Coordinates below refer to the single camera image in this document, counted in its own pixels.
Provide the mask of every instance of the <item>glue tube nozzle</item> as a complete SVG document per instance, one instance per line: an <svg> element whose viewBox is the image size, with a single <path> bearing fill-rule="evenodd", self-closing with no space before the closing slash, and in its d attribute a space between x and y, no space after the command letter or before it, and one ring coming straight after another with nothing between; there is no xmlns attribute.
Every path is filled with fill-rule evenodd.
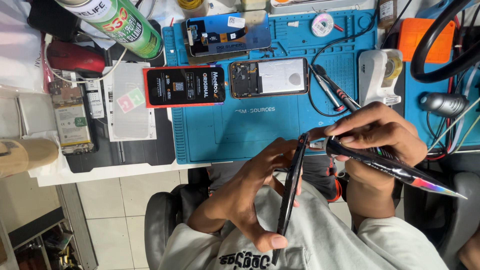
<svg viewBox="0 0 480 270"><path fill-rule="evenodd" d="M310 143L310 148L315 148L315 149L325 149L324 147L324 140L323 141L318 141L318 142L313 142Z"/></svg>

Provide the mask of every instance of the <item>white tile floor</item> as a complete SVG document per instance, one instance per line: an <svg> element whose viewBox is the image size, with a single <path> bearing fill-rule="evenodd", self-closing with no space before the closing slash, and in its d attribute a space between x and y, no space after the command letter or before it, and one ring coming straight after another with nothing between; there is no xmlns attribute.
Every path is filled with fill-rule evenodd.
<svg viewBox="0 0 480 270"><path fill-rule="evenodd" d="M343 169L343 164L337 162L337 166ZM144 247L148 200L157 192L170 192L186 183L187 170L78 183L98 270L148 269ZM343 199L331 203L330 209L350 227L351 215ZM403 200L396 215L403 217Z"/></svg>

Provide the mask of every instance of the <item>green spray can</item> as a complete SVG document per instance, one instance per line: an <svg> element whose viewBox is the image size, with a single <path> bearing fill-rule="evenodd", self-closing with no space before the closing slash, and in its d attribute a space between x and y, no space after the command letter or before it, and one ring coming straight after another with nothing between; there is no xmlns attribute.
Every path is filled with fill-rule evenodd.
<svg viewBox="0 0 480 270"><path fill-rule="evenodd" d="M142 58L155 58L163 48L160 34L130 0L56 1Z"/></svg>

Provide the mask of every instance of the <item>office chair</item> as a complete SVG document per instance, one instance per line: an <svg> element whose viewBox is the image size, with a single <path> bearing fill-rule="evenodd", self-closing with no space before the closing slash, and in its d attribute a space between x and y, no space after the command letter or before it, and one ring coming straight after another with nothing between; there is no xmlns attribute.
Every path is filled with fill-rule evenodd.
<svg viewBox="0 0 480 270"><path fill-rule="evenodd" d="M437 166L435 170L420 168L465 195L468 200L404 185L405 221L427 236L451 270L460 265L456 254L480 223L479 164L480 154L455 154L441 163L434 163ZM151 270L158 269L175 227L187 222L193 211L208 198L211 182L206 169L189 169L188 174L188 184L178 185L171 192L156 193L148 201L145 250ZM401 190L397 184L393 192L395 206Z"/></svg>

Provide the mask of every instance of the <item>screwdriver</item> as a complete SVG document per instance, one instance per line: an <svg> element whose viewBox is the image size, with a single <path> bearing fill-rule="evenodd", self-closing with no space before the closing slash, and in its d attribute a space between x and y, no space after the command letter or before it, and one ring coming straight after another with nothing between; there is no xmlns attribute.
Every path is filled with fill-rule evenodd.
<svg viewBox="0 0 480 270"><path fill-rule="evenodd" d="M328 96L328 98L330 99L330 101L332 101L334 107L335 107L335 111L341 111L345 108L345 106L343 105L340 105L338 103L338 101L335 99L335 97L333 96L332 92L330 92L330 89L328 89L328 85L323 81L323 79L317 74L317 72L315 71L315 69L312 67L312 65L308 65L310 66L310 69L312 70L313 72L313 76L315 76L315 79L317 79L317 82L318 84L320 85L320 87L324 90L325 94Z"/></svg>
<svg viewBox="0 0 480 270"><path fill-rule="evenodd" d="M350 100L349 96L345 94L345 92L332 79L330 79L330 77L327 76L327 71L325 70L325 68L321 65L315 65L315 67L317 68L319 77L323 78L326 82L328 82L328 84L336 92L343 104L348 109L350 109L351 112L358 110L357 107L355 107L355 105Z"/></svg>

